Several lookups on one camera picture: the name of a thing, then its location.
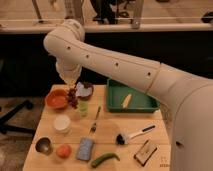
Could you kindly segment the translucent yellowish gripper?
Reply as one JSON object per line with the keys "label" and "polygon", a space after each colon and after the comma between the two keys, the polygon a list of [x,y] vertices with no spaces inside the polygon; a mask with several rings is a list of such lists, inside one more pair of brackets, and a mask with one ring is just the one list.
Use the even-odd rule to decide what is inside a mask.
{"label": "translucent yellowish gripper", "polygon": [[73,88],[79,78],[78,74],[68,73],[63,74],[62,79],[69,88]]}

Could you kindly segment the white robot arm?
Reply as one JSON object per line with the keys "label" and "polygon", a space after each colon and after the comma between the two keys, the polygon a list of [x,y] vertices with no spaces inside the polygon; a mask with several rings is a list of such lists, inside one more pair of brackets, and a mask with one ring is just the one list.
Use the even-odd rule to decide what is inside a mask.
{"label": "white robot arm", "polygon": [[91,46],[81,23],[68,19],[44,38],[58,72],[85,67],[165,104],[173,115],[170,171],[213,171],[213,79],[166,64]]}

